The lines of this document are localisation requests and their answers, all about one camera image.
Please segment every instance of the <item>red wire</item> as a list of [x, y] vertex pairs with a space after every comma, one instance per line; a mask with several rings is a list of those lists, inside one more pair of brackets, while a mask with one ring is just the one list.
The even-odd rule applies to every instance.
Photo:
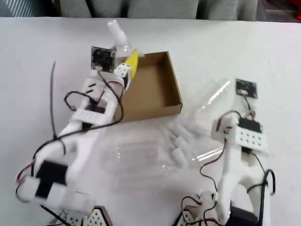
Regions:
[[21, 175], [23, 174], [23, 172], [24, 172], [25, 170], [27, 170], [29, 167], [31, 167], [33, 164], [34, 164], [34, 161], [32, 161], [31, 163], [29, 163], [28, 165], [26, 165], [23, 169], [21, 169], [21, 170], [18, 172], [18, 174], [17, 174], [17, 176], [16, 176], [16, 183], [17, 183], [17, 184], [20, 184], [20, 183], [22, 182], [22, 180], [20, 180], [20, 177], [21, 177]]

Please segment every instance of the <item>open cardboard box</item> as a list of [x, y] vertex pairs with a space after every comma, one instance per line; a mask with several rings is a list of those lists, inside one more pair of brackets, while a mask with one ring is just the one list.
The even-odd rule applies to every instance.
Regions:
[[[137, 121], [181, 112], [182, 100], [168, 52], [145, 54], [122, 97], [123, 121]], [[119, 118], [120, 108], [115, 112]]]

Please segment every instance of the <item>cable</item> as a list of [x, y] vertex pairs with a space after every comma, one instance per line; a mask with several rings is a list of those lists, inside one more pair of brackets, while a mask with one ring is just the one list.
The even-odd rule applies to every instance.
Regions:
[[230, 113], [236, 113], [239, 118], [241, 119], [241, 114], [238, 112], [238, 111], [235, 111], [235, 110], [231, 110], [231, 111], [228, 111], [224, 114], [221, 115], [221, 117], [219, 118], [218, 122], [217, 122], [217, 125], [216, 125], [216, 131], [218, 131], [220, 129], [220, 126], [221, 126], [221, 122], [222, 122], [222, 119], [227, 115], [227, 114], [230, 114]]
[[[57, 140], [60, 140], [64, 137], [68, 137], [68, 136], [71, 136], [71, 135], [74, 135], [74, 134], [78, 134], [78, 133], [84, 133], [84, 132], [88, 132], [88, 131], [91, 131], [91, 130], [95, 130], [95, 129], [101, 129], [101, 128], [105, 128], [105, 127], [108, 127], [108, 126], [113, 126], [113, 125], [116, 125], [118, 123], [120, 123], [122, 120], [123, 120], [123, 117], [124, 117], [124, 107], [123, 107], [123, 104], [120, 100], [120, 98], [118, 97], [118, 95], [116, 94], [116, 92], [113, 90], [113, 88], [110, 86], [110, 84], [108, 84], [108, 82], [103, 78], [103, 76], [100, 74], [99, 72], [99, 75], [101, 76], [103, 82], [105, 83], [105, 85], [112, 91], [112, 93], [114, 94], [114, 96], [116, 97], [117, 101], [118, 101], [118, 104], [120, 105], [120, 109], [121, 109], [121, 116], [118, 120], [114, 121], [114, 122], [110, 122], [108, 124], [105, 124], [105, 125], [101, 125], [101, 126], [95, 126], [95, 127], [91, 127], [90, 129], [86, 130], [86, 129], [80, 129], [80, 130], [77, 130], [77, 131], [73, 131], [73, 132], [70, 132], [70, 133], [66, 133], [64, 135], [61, 135], [59, 137], [57, 137]], [[36, 152], [34, 153], [33, 155], [33, 158], [32, 159], [35, 159], [36, 158], [36, 155], [37, 153], [43, 148], [45, 147], [46, 145], [50, 144], [50, 143], [53, 143], [55, 142], [56, 140], [49, 140], [49, 141], [46, 141], [45, 143], [43, 143], [37, 150]], [[34, 173], [34, 165], [32, 165], [31, 167], [31, 176], [33, 177], [33, 173]]]
[[243, 93], [241, 93], [241, 95], [244, 97], [244, 99], [245, 99], [245, 101], [246, 101], [246, 104], [248, 105], [248, 108], [249, 108], [249, 110], [251, 111], [252, 109], [251, 109], [251, 106], [250, 106], [250, 103], [249, 103], [248, 99], [246, 98], [246, 95], [243, 94]]
[[247, 189], [246, 193], [249, 194], [249, 192], [250, 192], [253, 188], [258, 187], [258, 186], [262, 186], [262, 183], [256, 184], [256, 185], [252, 185], [251, 187], [249, 187], [249, 188]]
[[22, 177], [22, 178], [20, 179], [20, 177], [21, 177], [21, 175], [23, 174], [23, 172], [24, 172], [25, 170], [27, 170], [29, 167], [31, 167], [33, 164], [34, 164], [34, 161], [32, 161], [31, 163], [27, 164], [23, 169], [21, 169], [21, 170], [18, 172], [18, 174], [17, 174], [17, 176], [16, 176], [16, 183], [17, 183], [17, 184], [20, 184], [21, 181], [22, 181], [22, 179], [24, 178], [24, 177]]
[[[255, 157], [256, 157], [256, 159], [257, 159], [257, 161], [258, 161], [258, 163], [260, 164], [260, 166], [261, 166], [261, 168], [262, 168], [262, 170], [263, 170], [263, 173], [264, 174], [266, 174], [266, 171], [264, 170], [264, 168], [263, 168], [263, 166], [262, 166], [262, 163], [260, 162], [260, 160], [259, 160], [259, 158], [258, 158], [258, 156], [256, 155], [256, 154], [254, 154], [254, 153], [252, 153], [252, 152], [250, 152], [250, 154], [252, 154], [252, 155], [254, 155]], [[265, 181], [264, 183], [260, 183], [260, 184], [255, 184], [255, 185], [252, 185], [251, 187], [249, 187], [248, 189], [247, 189], [247, 194], [253, 189], [253, 188], [255, 188], [255, 187], [258, 187], [258, 186], [268, 186], [269, 184], [268, 184], [268, 182], [267, 181]], [[275, 193], [275, 187], [274, 187], [275, 185], [273, 185], [273, 192], [270, 194], [270, 195], [273, 195], [274, 193]]]
[[53, 75], [55, 72], [55, 63], [56, 61], [53, 62], [52, 69], [51, 69], [51, 74], [50, 74], [50, 119], [51, 119], [51, 127], [52, 127], [52, 132], [53, 132], [53, 139], [56, 139], [56, 132], [55, 132], [55, 121], [53, 117]]
[[67, 98], [72, 94], [72, 93], [76, 93], [76, 94], [79, 94], [79, 95], [82, 95], [84, 97], [88, 97], [89, 98], [89, 101], [90, 101], [90, 104], [92, 105], [95, 105], [97, 104], [97, 102], [89, 95], [85, 94], [85, 93], [82, 93], [82, 92], [79, 92], [79, 91], [70, 91], [69, 93], [66, 94], [66, 96], [64, 97], [64, 102], [66, 103], [66, 105], [68, 106], [68, 108], [71, 110], [71, 111], [76, 111], [76, 107], [75, 106], [71, 106], [68, 101], [67, 101]]
[[268, 169], [265, 172], [265, 174], [263, 176], [263, 180], [262, 180], [258, 226], [262, 226], [262, 222], [263, 222], [264, 194], [265, 194], [265, 186], [267, 184], [266, 182], [267, 182], [267, 178], [268, 178], [269, 173], [271, 173], [272, 178], [273, 178], [273, 192], [272, 192], [271, 195], [273, 195], [276, 192], [276, 179], [275, 179], [274, 171], [271, 170], [271, 169]]
[[209, 178], [209, 179], [211, 179], [211, 180], [213, 181], [213, 183], [214, 183], [214, 188], [215, 188], [216, 192], [217, 192], [217, 185], [216, 185], [215, 180], [214, 180], [212, 177], [210, 177], [210, 176], [208, 176], [208, 175], [206, 175], [206, 174], [203, 174], [203, 173], [202, 173], [202, 169], [203, 169], [205, 166], [207, 166], [207, 165], [209, 165], [209, 164], [211, 164], [211, 163], [214, 163], [214, 162], [218, 161], [218, 160], [221, 158], [221, 156], [223, 155], [223, 153], [224, 153], [224, 151], [225, 151], [226, 143], [227, 143], [227, 140], [225, 139], [225, 140], [224, 140], [224, 147], [223, 147], [223, 149], [222, 149], [222, 153], [221, 153], [216, 159], [214, 159], [214, 160], [212, 160], [212, 161], [210, 161], [210, 162], [205, 163], [205, 164], [200, 168], [200, 170], [199, 170], [199, 172], [200, 172], [200, 174], [201, 174], [202, 176], [204, 176], [204, 177], [206, 177], [206, 178]]
[[[65, 219], [64, 220], [67, 220], [67, 214], [66, 214], [66, 212], [64, 211], [64, 210], [62, 210], [62, 213], [64, 214], [64, 216], [65, 216]], [[63, 223], [61, 222], [61, 223], [55, 223], [55, 224], [48, 224], [48, 225], [45, 225], [45, 226], [58, 226], [58, 225], [62, 225]]]
[[258, 156], [256, 154], [254, 154], [253, 152], [250, 152], [250, 154], [253, 155], [253, 156], [255, 156], [255, 158], [257, 159], [258, 163], [260, 164], [260, 167], [262, 168], [263, 173], [265, 173], [263, 165], [262, 165], [261, 161], [259, 160]]
[[184, 215], [184, 208], [183, 208], [183, 202], [184, 202], [184, 200], [185, 199], [191, 199], [191, 200], [193, 200], [196, 204], [198, 204], [198, 205], [201, 205], [202, 203], [201, 202], [199, 202], [198, 200], [196, 200], [195, 198], [193, 198], [193, 197], [191, 197], [191, 196], [185, 196], [184, 198], [182, 198], [182, 201], [181, 201], [181, 213], [182, 213], [182, 216], [183, 216], [183, 220], [185, 221], [185, 223], [187, 224], [187, 225], [194, 225], [194, 224], [196, 224], [196, 223], [200, 223], [200, 222], [202, 222], [203, 220], [201, 219], [201, 220], [196, 220], [196, 221], [194, 221], [194, 222], [188, 222], [187, 220], [186, 220], [186, 217], [185, 217], [185, 215]]
[[221, 225], [220, 223], [218, 223], [218, 221], [215, 220], [214, 218], [206, 218], [206, 216], [205, 216], [205, 214], [206, 214], [207, 211], [213, 210], [213, 209], [216, 207], [216, 204], [217, 204], [217, 202], [214, 203], [213, 207], [211, 207], [211, 208], [209, 208], [209, 209], [206, 209], [206, 210], [204, 211], [203, 219], [204, 219], [204, 223], [205, 223], [206, 226], [208, 226], [207, 221], [214, 222], [214, 223], [216, 223], [218, 226], [223, 226], [223, 225]]
[[24, 175], [24, 176], [19, 180], [19, 184], [18, 184], [18, 186], [17, 186], [17, 188], [16, 188], [16, 190], [15, 190], [16, 198], [17, 198], [20, 202], [22, 202], [22, 203], [29, 203], [28, 200], [22, 199], [22, 198], [19, 196], [19, 193], [18, 193], [19, 188], [20, 188], [20, 186], [24, 183], [24, 179], [25, 179], [26, 176], [28, 176], [28, 174]]
[[[51, 120], [51, 127], [52, 127], [52, 133], [53, 133], [53, 140], [57, 139], [56, 131], [55, 131], [55, 120], [54, 120], [54, 114], [53, 114], [53, 83], [54, 83], [54, 72], [55, 72], [55, 64], [56, 61], [53, 62], [51, 74], [50, 74], [50, 120]], [[62, 140], [59, 140], [63, 145], [64, 155], [66, 155], [66, 146]]]
[[67, 223], [66, 220], [64, 220], [63, 218], [61, 218], [59, 215], [57, 215], [56, 213], [54, 213], [53, 211], [51, 211], [51, 210], [48, 209], [47, 207], [41, 205], [41, 208], [42, 208], [43, 210], [45, 210], [46, 212], [50, 213], [52, 216], [54, 216], [54, 217], [55, 217], [56, 219], [58, 219], [59, 221], [61, 221], [64, 225], [66, 225], [66, 226], [71, 226], [70, 224]]

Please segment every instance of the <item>perforated bracket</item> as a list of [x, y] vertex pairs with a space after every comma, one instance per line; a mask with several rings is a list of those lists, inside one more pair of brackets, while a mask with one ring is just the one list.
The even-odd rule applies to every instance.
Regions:
[[95, 206], [89, 217], [81, 218], [72, 211], [66, 211], [66, 215], [66, 221], [70, 226], [112, 226], [109, 215], [103, 206]]
[[236, 126], [233, 136], [236, 144], [268, 154], [266, 138], [262, 133]]
[[[192, 223], [195, 221], [188, 210], [184, 210], [183, 213], [184, 213], [185, 219], [188, 223]], [[186, 226], [186, 225], [187, 224], [183, 219], [183, 215], [180, 213], [179, 218], [177, 219], [175, 224], [173, 224], [173, 226]]]
[[79, 108], [72, 116], [73, 120], [79, 120], [82, 122], [90, 123], [93, 125], [103, 125], [105, 115], [98, 112], [92, 112]]
[[129, 71], [129, 69], [131, 68], [130, 65], [128, 64], [120, 64], [115, 70], [114, 70], [114, 74], [121, 77], [121, 78], [125, 78], [127, 76], [127, 73]]

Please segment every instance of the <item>gray chair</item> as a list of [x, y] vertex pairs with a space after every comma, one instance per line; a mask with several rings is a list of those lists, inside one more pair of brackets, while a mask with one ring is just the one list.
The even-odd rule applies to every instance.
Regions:
[[258, 0], [60, 0], [62, 16], [254, 21]]

